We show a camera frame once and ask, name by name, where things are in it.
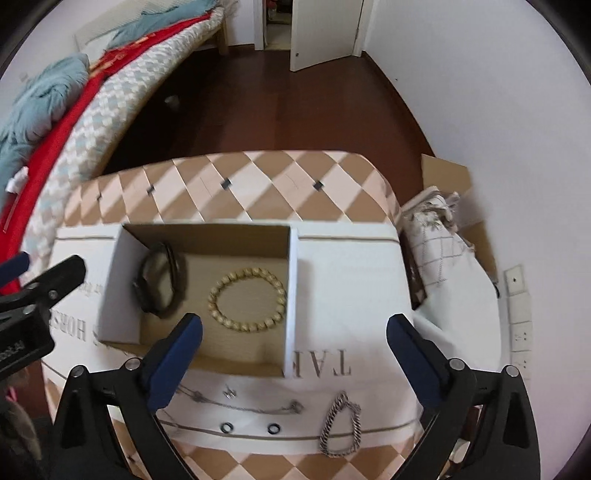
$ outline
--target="wooden floor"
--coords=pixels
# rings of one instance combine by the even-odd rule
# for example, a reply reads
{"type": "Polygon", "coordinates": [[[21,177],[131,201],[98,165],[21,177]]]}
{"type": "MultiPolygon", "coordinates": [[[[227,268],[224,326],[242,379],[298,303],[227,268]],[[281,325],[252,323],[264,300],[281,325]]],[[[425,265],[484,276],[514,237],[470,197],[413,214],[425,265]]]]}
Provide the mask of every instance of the wooden floor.
{"type": "Polygon", "coordinates": [[[422,188],[418,125],[369,59],[349,57],[297,73],[289,52],[193,54],[140,113],[106,173],[141,164],[242,150],[363,154],[403,203],[422,188]],[[173,112],[164,98],[178,95],[173,112]]]}

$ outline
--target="diamond pattern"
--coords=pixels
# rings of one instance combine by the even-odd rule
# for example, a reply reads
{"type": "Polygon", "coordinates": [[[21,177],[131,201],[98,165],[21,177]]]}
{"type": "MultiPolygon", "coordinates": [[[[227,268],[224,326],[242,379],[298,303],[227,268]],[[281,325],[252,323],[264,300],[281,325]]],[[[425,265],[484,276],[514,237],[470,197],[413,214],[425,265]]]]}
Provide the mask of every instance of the diamond pattern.
{"type": "MultiPolygon", "coordinates": [[[[46,393],[57,405],[61,388],[46,380],[46,393]]],[[[135,450],[125,424],[113,426],[134,475],[149,476],[135,450]]],[[[415,432],[395,445],[361,448],[346,458],[328,458],[321,453],[302,455],[260,455],[227,452],[173,440],[187,466],[201,480],[390,480],[418,443],[423,430],[417,422],[415,432]]],[[[450,468],[448,462],[444,472],[450,468]]]]}
{"type": "Polygon", "coordinates": [[[297,164],[315,180],[324,177],[335,163],[335,160],[325,152],[305,152],[297,160],[297,164]]]}
{"type": "Polygon", "coordinates": [[[394,194],[384,196],[389,185],[379,172],[373,169],[359,174],[368,164],[360,155],[343,152],[180,158],[83,184],[68,202],[66,225],[117,223],[126,218],[132,222],[278,219],[391,223],[391,218],[400,215],[400,207],[394,194]],[[363,185],[337,160],[356,172],[358,180],[364,178],[363,185]],[[300,163],[312,174],[324,172],[322,180],[313,180],[300,163]],[[226,180],[227,189],[222,187],[224,174],[232,176],[226,180]]]}

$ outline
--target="black ring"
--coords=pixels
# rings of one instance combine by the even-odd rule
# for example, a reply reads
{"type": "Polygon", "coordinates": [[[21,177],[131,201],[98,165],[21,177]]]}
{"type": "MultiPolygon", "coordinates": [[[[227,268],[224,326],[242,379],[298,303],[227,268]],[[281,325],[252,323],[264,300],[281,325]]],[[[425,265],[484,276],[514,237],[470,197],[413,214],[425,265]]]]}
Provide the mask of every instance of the black ring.
{"type": "Polygon", "coordinates": [[[270,423],[267,426],[267,431],[271,435],[277,435],[281,431],[281,425],[279,425],[278,423],[270,423]]]}
{"type": "Polygon", "coordinates": [[[225,421],[220,425],[220,430],[222,433],[229,435],[234,431],[234,425],[232,425],[229,421],[225,421]]]}

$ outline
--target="metal screw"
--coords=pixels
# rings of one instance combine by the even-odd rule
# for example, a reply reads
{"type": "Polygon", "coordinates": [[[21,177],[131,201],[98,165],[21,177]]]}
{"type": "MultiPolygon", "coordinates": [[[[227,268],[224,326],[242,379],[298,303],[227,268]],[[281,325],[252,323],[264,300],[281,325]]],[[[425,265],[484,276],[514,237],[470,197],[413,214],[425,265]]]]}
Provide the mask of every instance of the metal screw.
{"type": "Polygon", "coordinates": [[[454,370],[458,370],[459,372],[461,372],[462,370],[464,370],[466,364],[459,358],[452,358],[449,361],[449,366],[452,367],[454,370]]]}
{"type": "Polygon", "coordinates": [[[139,358],[130,358],[124,363],[127,370],[136,370],[141,364],[142,361],[139,358]]]}
{"type": "Polygon", "coordinates": [[[507,372],[507,375],[509,375],[510,377],[519,376],[519,369],[517,367],[514,367],[513,365],[507,365],[507,368],[505,368],[505,372],[507,372]]]}
{"type": "Polygon", "coordinates": [[[236,390],[232,390],[227,385],[226,385],[226,389],[224,390],[223,394],[226,398],[236,398],[237,397],[236,390]]]}
{"type": "Polygon", "coordinates": [[[82,365],[76,365],[72,371],[70,372],[70,375],[73,376],[74,378],[81,376],[84,373],[84,367],[82,365]]]}

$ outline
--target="silver chain bracelet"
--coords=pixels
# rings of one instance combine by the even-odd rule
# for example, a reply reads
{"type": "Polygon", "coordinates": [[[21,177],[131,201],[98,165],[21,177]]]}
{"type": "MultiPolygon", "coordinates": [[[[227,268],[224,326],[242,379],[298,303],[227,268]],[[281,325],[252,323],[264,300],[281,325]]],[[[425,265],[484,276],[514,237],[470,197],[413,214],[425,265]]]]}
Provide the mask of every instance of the silver chain bracelet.
{"type": "Polygon", "coordinates": [[[347,393],[340,392],[333,401],[326,417],[324,418],[324,426],[320,432],[320,451],[327,457],[338,458],[350,455],[353,452],[359,450],[361,446],[361,407],[356,403],[349,401],[347,393]],[[353,443],[350,447],[342,450],[330,450],[329,449],[329,437],[335,417],[348,408],[351,411],[351,425],[353,426],[353,443]]]}

